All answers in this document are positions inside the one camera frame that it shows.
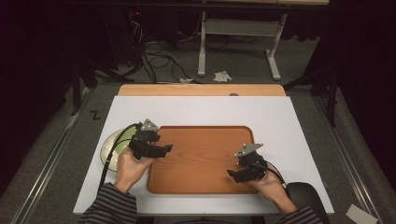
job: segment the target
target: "black chair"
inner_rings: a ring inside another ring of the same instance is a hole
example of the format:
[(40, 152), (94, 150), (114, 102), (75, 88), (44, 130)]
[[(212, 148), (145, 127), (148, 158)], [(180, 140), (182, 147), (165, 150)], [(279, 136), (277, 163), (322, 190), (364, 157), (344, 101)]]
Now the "black chair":
[(310, 184), (302, 182), (289, 183), (286, 187), (289, 197), (298, 208), (310, 206), (323, 224), (330, 224), (326, 210), (317, 191)]

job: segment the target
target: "person's right hand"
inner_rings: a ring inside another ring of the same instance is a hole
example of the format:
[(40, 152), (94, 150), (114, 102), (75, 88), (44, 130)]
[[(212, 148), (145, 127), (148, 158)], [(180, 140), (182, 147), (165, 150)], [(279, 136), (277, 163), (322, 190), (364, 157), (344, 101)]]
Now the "person's right hand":
[[(273, 166), (268, 165), (268, 168), (276, 172)], [(248, 181), (248, 183), (265, 199), (273, 203), (283, 217), (297, 211), (297, 207), (289, 198), (279, 178), (272, 172), (267, 171), (262, 179)]]
[(138, 160), (129, 147), (126, 147), (119, 155), (117, 162), (117, 178), (114, 187), (122, 193), (129, 192), (131, 187), (142, 177), (146, 169), (155, 161), (152, 158)]

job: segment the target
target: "white stand leg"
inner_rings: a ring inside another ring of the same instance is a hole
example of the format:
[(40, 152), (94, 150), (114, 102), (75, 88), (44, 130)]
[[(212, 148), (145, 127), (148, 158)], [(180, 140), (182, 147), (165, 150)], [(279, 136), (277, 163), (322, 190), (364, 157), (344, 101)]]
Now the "white stand leg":
[(285, 21), (286, 21), (287, 17), (288, 17), (288, 14), (282, 14), (282, 17), (280, 18), (279, 25), (277, 26), (277, 29), (276, 29), (276, 34), (274, 36), (274, 45), (272, 46), (271, 49), (268, 49), (266, 51), (267, 60), (270, 65), (271, 73), (273, 75), (274, 80), (280, 80), (280, 74), (279, 74), (279, 71), (277, 70), (274, 56), (275, 56), (277, 44), (279, 43), (280, 36), (282, 35), (283, 27), (285, 26)]
[(198, 59), (198, 77), (205, 76), (205, 63), (206, 63), (205, 38), (206, 38), (206, 12), (202, 12), (201, 47), (199, 50), (199, 59)]

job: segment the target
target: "white table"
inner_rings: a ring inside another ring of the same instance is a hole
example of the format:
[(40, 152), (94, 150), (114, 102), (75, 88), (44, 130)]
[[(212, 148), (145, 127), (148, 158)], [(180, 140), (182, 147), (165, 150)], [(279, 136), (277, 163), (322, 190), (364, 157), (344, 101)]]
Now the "white table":
[[(243, 125), (253, 132), (258, 153), (273, 163), (286, 182), (306, 182), (318, 192), (326, 212), (334, 212), (317, 166), (305, 141), (291, 100), (287, 96), (116, 96), (98, 141), (74, 213), (93, 202), (103, 164), (100, 149), (115, 131), (151, 119), (159, 126)], [(108, 171), (106, 182), (116, 174)], [(157, 195), (147, 188), (148, 172), (131, 189), (141, 216), (239, 215), (278, 213), (260, 195)]]

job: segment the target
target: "gray carpet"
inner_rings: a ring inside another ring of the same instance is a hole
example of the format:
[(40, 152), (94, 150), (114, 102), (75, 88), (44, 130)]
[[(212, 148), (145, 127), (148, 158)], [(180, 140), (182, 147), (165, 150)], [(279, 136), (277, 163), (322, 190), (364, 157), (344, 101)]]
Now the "gray carpet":
[[(197, 46), (180, 45), (178, 49), (165, 47), (183, 66), (186, 73), (203, 83), (213, 81), (214, 73), (227, 71), (233, 78), (229, 83), (288, 83), (299, 77), (306, 67), (309, 57), (316, 45), (316, 41), (300, 43), (295, 39), (283, 40), (276, 53), (276, 62), (282, 76), (280, 82), (274, 82), (269, 74), (262, 48), (265, 41), (246, 43), (232, 43), (223, 49), (208, 49), (206, 76), (196, 76), (198, 59)], [(219, 40), (209, 42), (212, 47), (221, 46)], [(155, 69), (159, 82), (174, 82), (172, 64)], [(183, 77), (180, 70), (175, 68), (175, 76)], [(137, 81), (149, 81), (146, 72), (141, 69), (134, 75)], [(50, 177), (44, 193), (35, 205), (28, 223), (76, 223), (78, 216), (73, 214), (79, 189), (90, 165), (92, 154), (96, 147), (100, 133), (106, 121), (106, 115), (114, 95), (117, 94), (120, 83), (100, 80), (96, 89), (90, 89), (85, 95), (90, 95), (83, 105), (72, 131), (65, 140), (62, 156)], [(332, 201), (335, 214), (330, 215), (331, 223), (354, 223), (346, 212), (353, 203), (362, 207), (359, 198), (350, 184), (350, 177), (346, 172), (344, 161), (338, 153), (336, 141), (333, 139), (332, 128), (318, 106), (319, 98), (310, 97), (309, 86), (300, 87), (288, 92), (295, 106), (299, 121), (303, 127), (305, 138), (318, 166), (319, 173), (325, 183), (326, 190)], [(44, 132), (37, 139), (26, 160), (6, 193), (0, 201), (0, 223), (10, 223), (20, 206), (26, 200), (30, 189), (35, 184), (42, 168), (45, 166), (51, 151), (56, 148), (59, 136), (71, 119), (72, 101), (70, 92), (66, 95), (66, 105), (51, 119)], [(347, 110), (341, 92), (338, 95), (336, 107), (335, 129), (340, 133), (343, 144), (348, 149), (362, 181), (367, 186), (373, 198), (378, 214), (383, 223), (396, 223), (394, 209), (396, 208), (394, 191), (379, 170), (369, 149), (361, 138), (359, 129)], [(267, 216), (267, 223), (275, 223), (279, 216)]]

